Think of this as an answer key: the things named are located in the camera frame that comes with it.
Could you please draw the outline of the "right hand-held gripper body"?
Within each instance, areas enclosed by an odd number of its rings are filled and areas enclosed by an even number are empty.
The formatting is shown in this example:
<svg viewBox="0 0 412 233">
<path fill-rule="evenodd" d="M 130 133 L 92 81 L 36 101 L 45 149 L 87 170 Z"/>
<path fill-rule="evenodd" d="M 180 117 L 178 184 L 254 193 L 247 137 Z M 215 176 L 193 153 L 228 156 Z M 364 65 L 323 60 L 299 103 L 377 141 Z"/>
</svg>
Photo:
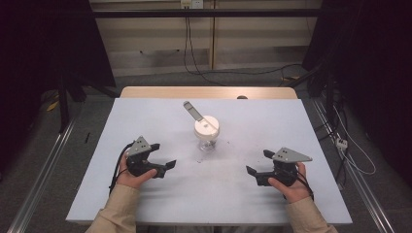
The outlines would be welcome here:
<svg viewBox="0 0 412 233">
<path fill-rule="evenodd" d="M 297 180 L 297 162 L 312 161 L 313 158 L 288 148 L 281 148 L 275 152 L 273 160 L 274 178 L 285 186 L 291 186 Z"/>
</svg>

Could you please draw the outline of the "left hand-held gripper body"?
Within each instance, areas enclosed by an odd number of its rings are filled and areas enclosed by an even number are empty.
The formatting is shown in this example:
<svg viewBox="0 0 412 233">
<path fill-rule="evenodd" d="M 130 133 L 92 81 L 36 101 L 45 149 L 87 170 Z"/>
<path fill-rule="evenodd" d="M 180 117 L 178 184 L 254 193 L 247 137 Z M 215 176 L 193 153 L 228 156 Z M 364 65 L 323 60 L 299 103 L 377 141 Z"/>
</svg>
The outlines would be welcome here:
<svg viewBox="0 0 412 233">
<path fill-rule="evenodd" d="M 130 174 L 139 177 L 152 170 L 154 166 L 148 161 L 152 146 L 143 136 L 138 137 L 126 150 L 126 166 Z"/>
</svg>

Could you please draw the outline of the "white lidded round container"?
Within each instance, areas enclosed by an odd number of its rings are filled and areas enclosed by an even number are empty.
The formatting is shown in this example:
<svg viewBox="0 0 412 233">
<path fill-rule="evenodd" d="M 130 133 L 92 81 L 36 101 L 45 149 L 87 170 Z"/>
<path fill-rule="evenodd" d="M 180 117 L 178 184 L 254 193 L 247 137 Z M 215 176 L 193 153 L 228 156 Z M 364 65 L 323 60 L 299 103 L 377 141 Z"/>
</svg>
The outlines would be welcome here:
<svg viewBox="0 0 412 233">
<path fill-rule="evenodd" d="M 194 135 L 199 140 L 198 147 L 203 151 L 214 150 L 220 135 L 219 121 L 213 116 L 203 116 L 189 101 L 185 101 L 183 106 L 194 119 Z"/>
</svg>

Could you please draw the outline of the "person's left hand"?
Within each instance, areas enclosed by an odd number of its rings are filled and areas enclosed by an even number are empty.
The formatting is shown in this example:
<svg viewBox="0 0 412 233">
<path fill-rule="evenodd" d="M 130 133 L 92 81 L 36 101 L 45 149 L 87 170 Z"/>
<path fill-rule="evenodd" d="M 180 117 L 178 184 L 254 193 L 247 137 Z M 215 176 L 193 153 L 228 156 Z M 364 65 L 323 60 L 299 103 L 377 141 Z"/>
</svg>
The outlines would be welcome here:
<svg viewBox="0 0 412 233">
<path fill-rule="evenodd" d="M 126 158 L 123 156 L 120 161 L 120 172 L 118 174 L 117 184 L 139 189 L 144 182 L 153 178 L 156 175 L 156 173 L 157 170 L 152 169 L 144 173 L 143 175 L 135 177 L 128 171 L 126 165 Z"/>
</svg>

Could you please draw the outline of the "person's right hand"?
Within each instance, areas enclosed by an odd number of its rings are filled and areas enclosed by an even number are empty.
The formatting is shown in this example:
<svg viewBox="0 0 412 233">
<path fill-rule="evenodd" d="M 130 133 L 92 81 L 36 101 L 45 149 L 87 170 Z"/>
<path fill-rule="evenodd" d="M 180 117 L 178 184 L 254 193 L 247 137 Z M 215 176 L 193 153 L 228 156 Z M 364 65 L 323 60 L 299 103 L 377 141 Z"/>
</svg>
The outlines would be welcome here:
<svg viewBox="0 0 412 233">
<path fill-rule="evenodd" d="M 288 200 L 288 202 L 295 203 L 305 198 L 312 198 L 313 191 L 309 187 L 306 179 L 306 167 L 302 162 L 296 163 L 298 175 L 297 180 L 291 186 L 285 186 L 274 178 L 269 178 L 269 183 L 278 189 Z"/>
</svg>

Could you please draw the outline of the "pale table cover board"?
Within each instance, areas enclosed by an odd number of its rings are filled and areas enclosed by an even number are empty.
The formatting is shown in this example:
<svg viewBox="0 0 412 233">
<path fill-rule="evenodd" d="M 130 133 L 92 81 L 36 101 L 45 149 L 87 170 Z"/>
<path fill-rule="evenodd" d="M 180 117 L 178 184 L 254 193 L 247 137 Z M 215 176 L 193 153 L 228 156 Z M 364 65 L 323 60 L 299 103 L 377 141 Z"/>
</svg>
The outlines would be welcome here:
<svg viewBox="0 0 412 233">
<path fill-rule="evenodd" d="M 247 172 L 270 171 L 265 150 L 288 148 L 310 156 L 307 180 L 327 222 L 352 219 L 326 162 L 302 102 L 194 99 L 201 114 L 220 123 L 217 145 L 202 151 L 194 120 L 180 99 L 119 98 L 109 114 L 80 189 L 68 213 L 77 223 L 93 221 L 109 196 L 121 150 L 138 137 L 159 150 L 152 163 L 175 161 L 162 179 L 141 187 L 136 220 L 165 225 L 282 225 L 288 218 L 283 195 L 259 186 Z"/>
</svg>

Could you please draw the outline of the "wooden table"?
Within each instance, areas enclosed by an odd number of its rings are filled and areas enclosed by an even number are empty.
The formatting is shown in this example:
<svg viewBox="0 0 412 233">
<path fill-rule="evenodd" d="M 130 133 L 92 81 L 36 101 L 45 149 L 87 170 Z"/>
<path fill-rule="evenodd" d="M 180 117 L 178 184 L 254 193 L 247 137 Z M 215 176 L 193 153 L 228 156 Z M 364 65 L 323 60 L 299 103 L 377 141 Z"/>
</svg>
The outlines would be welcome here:
<svg viewBox="0 0 412 233">
<path fill-rule="evenodd" d="M 290 87 L 127 86 L 121 98 L 296 99 Z"/>
</svg>

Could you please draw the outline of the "black metal stand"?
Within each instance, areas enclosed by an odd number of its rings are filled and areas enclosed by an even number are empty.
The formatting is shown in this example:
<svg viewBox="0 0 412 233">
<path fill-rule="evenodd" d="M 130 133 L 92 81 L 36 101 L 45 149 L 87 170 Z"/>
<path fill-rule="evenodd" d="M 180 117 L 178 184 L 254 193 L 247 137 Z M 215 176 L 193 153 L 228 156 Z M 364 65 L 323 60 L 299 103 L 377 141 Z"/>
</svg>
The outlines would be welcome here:
<svg viewBox="0 0 412 233">
<path fill-rule="evenodd" d="M 58 78 L 60 133 L 66 129 L 70 121 L 67 95 L 70 95 L 75 102 L 84 102 L 86 100 L 86 94 L 82 88 L 81 81 L 77 77 L 60 76 Z"/>
</svg>

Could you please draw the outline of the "black curtain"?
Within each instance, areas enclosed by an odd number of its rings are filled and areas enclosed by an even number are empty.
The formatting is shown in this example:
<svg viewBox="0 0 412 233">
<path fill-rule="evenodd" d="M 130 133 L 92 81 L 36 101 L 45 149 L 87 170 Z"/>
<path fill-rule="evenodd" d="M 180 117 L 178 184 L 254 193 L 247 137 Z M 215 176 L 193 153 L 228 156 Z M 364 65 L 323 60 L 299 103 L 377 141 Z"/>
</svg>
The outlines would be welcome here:
<svg viewBox="0 0 412 233">
<path fill-rule="evenodd" d="M 41 96 L 114 86 L 90 0 L 0 0 L 0 176 L 10 169 Z"/>
<path fill-rule="evenodd" d="M 412 187 L 412 0 L 323 0 L 307 70 L 320 65 L 337 36 L 329 71 L 369 137 Z"/>
</svg>

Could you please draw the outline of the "black horizontal bar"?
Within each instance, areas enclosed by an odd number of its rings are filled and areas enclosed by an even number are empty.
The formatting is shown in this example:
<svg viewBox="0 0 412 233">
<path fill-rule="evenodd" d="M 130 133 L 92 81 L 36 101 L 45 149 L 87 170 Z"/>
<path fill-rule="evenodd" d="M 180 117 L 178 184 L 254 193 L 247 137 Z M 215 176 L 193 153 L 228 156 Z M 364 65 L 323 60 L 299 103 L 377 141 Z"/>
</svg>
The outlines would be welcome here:
<svg viewBox="0 0 412 233">
<path fill-rule="evenodd" d="M 320 9 L 203 9 L 203 10 L 130 10 L 94 11 L 94 17 L 318 17 Z"/>
</svg>

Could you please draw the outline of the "aluminium floor rail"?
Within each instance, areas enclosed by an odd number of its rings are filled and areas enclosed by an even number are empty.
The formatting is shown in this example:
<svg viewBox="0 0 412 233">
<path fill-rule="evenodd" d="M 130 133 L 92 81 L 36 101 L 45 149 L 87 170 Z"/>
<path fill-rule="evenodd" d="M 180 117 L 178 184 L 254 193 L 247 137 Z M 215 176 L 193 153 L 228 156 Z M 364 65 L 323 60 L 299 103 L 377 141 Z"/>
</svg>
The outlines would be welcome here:
<svg viewBox="0 0 412 233">
<path fill-rule="evenodd" d="M 332 112 L 334 114 L 337 114 L 338 123 L 343 128 L 342 133 L 340 133 L 338 129 L 332 129 L 330 120 L 326 118 L 326 107 L 324 106 L 323 102 L 321 100 L 313 100 L 312 103 L 320 120 L 322 121 L 324 129 L 327 132 L 327 136 L 331 139 L 334 147 L 337 149 L 339 157 L 342 159 L 342 165 L 345 168 L 346 174 L 351 177 L 360 195 L 360 198 L 367 208 L 375 225 L 377 226 L 378 231 L 380 233 L 395 233 L 395 229 L 393 228 L 388 215 L 385 213 L 382 205 L 378 201 L 376 195 L 373 193 L 371 187 L 365 179 L 365 176 L 371 176 L 376 173 L 377 169 L 375 163 L 364 151 L 364 149 L 352 138 L 347 128 L 345 127 L 344 120 L 335 107 L 332 107 Z M 335 145 L 335 140 L 337 138 L 342 138 L 344 140 L 345 138 L 347 138 L 349 145 L 357 148 L 370 162 L 370 164 L 372 165 L 372 171 L 366 172 L 364 169 L 362 169 L 355 162 L 353 156 L 349 153 L 349 148 L 347 148 L 345 151 L 338 149 Z"/>
<path fill-rule="evenodd" d="M 26 195 L 22 205 L 17 211 L 17 215 L 12 221 L 7 233 L 25 233 L 27 226 L 42 198 L 42 195 L 52 177 L 52 173 L 55 166 L 62 155 L 64 148 L 69 140 L 73 128 L 76 124 L 76 119 L 73 118 L 61 131 L 49 153 L 45 164 L 42 167 L 40 174 L 38 175 L 35 183 L 30 188 Z"/>
</svg>

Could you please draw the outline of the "white wall socket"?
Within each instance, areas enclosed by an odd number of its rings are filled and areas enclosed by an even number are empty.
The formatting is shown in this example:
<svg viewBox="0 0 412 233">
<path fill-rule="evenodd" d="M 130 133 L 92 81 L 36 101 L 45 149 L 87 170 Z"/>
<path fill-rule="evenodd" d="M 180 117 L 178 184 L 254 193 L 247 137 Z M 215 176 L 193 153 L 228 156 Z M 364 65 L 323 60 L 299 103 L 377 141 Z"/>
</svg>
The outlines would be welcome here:
<svg viewBox="0 0 412 233">
<path fill-rule="evenodd" d="M 203 0 L 181 0 L 182 9 L 203 9 Z"/>
</svg>

